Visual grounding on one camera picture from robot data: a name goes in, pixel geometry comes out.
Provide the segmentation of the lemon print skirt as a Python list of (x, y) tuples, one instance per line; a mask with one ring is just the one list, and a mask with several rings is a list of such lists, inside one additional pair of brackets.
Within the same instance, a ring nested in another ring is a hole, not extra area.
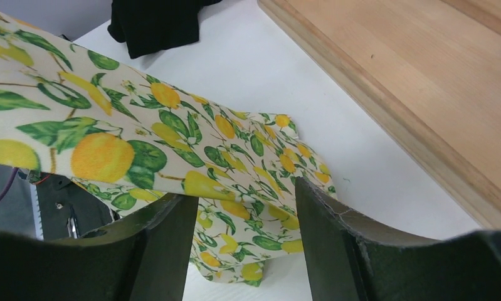
[(65, 176), (121, 216), (195, 196), (190, 261), (259, 286), (303, 250), (295, 180), (335, 196), (284, 114), (237, 112), (0, 12), (0, 165)]

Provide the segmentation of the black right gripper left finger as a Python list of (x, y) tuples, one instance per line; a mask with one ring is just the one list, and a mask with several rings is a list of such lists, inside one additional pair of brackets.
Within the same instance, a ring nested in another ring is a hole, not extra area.
[(197, 210), (167, 194), (79, 238), (0, 231), (0, 300), (181, 300)]

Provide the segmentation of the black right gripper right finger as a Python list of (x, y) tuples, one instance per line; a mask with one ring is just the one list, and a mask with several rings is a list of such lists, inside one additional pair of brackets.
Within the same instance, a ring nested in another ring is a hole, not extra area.
[(295, 199), (314, 300), (501, 300), (501, 230), (413, 235), (302, 177)]

